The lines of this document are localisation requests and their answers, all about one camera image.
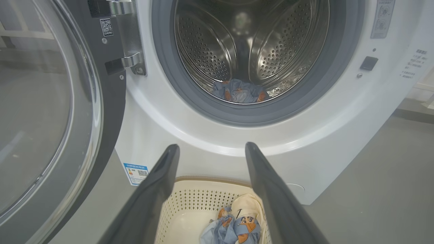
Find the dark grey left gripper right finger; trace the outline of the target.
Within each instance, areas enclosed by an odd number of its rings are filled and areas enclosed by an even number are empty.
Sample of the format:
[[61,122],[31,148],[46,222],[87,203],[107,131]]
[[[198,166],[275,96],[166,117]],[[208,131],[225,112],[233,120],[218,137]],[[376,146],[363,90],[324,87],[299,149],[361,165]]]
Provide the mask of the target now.
[[259,147],[245,144],[251,185],[262,199],[273,244],[327,244],[304,207],[267,161]]

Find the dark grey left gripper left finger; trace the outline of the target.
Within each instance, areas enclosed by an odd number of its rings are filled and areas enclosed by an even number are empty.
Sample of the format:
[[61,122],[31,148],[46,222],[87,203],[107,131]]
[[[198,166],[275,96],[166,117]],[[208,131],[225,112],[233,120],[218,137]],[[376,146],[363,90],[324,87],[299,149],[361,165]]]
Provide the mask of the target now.
[[180,157],[169,145],[150,175],[136,188],[99,240],[99,244],[153,244],[162,205],[171,195]]

